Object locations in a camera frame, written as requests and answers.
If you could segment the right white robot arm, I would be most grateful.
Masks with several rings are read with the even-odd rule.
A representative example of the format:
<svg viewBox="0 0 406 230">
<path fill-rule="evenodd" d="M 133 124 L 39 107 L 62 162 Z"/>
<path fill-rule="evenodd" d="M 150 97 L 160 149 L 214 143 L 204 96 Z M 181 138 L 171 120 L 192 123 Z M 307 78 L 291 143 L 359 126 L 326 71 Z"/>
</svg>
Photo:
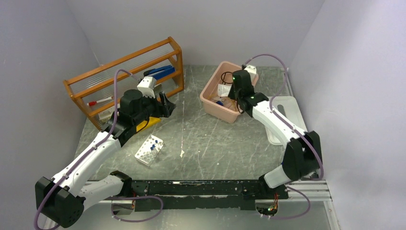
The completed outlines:
<svg viewBox="0 0 406 230">
<path fill-rule="evenodd" d="M 281 164 L 260 177 L 264 182 L 258 186 L 259 194 L 271 198 L 282 184 L 300 180 L 316 170 L 323 173 L 319 135 L 294 125 L 272 106 L 267 96 L 255 92 L 247 70 L 233 72 L 232 81 L 231 93 L 240 109 L 273 132 L 285 148 Z"/>
</svg>

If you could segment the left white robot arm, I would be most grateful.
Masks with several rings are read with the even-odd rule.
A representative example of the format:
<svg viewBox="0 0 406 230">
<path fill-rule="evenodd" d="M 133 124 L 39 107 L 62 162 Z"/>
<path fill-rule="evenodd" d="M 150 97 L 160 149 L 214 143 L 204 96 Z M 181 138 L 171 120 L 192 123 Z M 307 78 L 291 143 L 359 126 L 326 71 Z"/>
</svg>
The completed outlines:
<svg viewBox="0 0 406 230">
<path fill-rule="evenodd" d="M 98 202 L 112 196 L 118 196 L 120 199 L 133 196 L 131 177 L 119 171 L 114 171 L 90 186 L 85 183 L 111 154 L 120 150 L 137 134 L 137 125 L 150 117 L 171 116 L 176 105 L 162 92 L 159 97 L 157 100 L 155 96 L 149 97 L 140 90 L 125 91 L 120 101 L 113 104 L 114 111 L 110 120 L 104 124 L 93 142 L 52 178 L 41 177 L 36 182 L 36 230 L 40 229 L 40 215 L 54 221 L 54 229 L 69 228 L 86 209 Z"/>
</svg>

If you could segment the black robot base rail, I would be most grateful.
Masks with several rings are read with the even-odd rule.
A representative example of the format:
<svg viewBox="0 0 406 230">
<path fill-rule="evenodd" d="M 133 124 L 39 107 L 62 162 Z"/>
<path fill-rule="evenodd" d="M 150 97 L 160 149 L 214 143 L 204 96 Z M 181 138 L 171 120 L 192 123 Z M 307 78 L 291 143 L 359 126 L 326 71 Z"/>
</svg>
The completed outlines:
<svg viewBox="0 0 406 230">
<path fill-rule="evenodd" d="M 136 197 L 135 210 L 239 208 L 256 210 L 259 200 L 287 199 L 284 185 L 269 188 L 258 179 L 248 180 L 133 180 L 118 197 Z"/>
</svg>

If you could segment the white wire gauze square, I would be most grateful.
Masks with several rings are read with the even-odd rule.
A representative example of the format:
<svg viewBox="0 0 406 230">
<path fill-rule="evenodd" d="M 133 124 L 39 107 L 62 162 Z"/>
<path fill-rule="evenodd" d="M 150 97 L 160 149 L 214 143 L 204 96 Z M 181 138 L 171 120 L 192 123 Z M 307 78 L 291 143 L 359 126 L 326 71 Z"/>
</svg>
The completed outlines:
<svg viewBox="0 0 406 230">
<path fill-rule="evenodd" d="M 229 97 L 232 85 L 230 84 L 218 84 L 217 95 L 219 97 Z"/>
</svg>

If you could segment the pink plastic bin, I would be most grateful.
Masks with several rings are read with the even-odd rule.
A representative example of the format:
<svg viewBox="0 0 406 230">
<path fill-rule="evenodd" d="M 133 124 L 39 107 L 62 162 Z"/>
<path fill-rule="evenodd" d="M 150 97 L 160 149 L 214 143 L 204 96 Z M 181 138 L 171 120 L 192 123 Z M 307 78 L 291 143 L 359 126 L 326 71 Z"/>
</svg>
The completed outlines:
<svg viewBox="0 0 406 230">
<path fill-rule="evenodd" d="M 235 122 L 240 112 L 236 108 L 236 101 L 231 100 L 227 93 L 219 91 L 231 86 L 232 73 L 237 70 L 241 70 L 239 65 L 228 61 L 221 62 L 200 93 L 204 111 L 228 123 Z"/>
</svg>

